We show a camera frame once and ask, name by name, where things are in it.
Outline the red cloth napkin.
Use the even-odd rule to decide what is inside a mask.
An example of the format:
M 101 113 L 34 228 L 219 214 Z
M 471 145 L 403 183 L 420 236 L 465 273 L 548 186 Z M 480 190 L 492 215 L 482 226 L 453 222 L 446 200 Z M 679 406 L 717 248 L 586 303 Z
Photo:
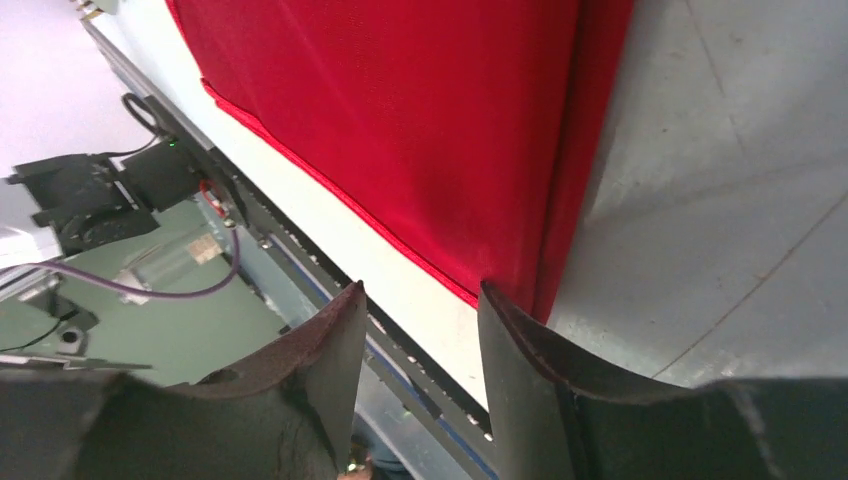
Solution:
M 215 104 L 457 297 L 541 322 L 630 1 L 171 1 Z

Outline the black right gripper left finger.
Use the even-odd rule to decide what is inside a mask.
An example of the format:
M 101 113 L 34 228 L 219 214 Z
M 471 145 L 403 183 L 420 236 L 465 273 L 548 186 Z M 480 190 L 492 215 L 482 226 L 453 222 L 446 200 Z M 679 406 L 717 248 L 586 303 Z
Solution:
M 1 373 L 5 479 L 333 479 L 347 465 L 367 296 L 195 384 L 106 369 Z

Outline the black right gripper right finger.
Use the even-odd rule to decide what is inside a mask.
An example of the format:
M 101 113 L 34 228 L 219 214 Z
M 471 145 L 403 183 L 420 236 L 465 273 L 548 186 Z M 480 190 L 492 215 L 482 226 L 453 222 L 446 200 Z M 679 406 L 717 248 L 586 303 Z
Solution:
M 847 382 L 628 371 L 483 283 L 478 331 L 502 479 L 843 479 Z

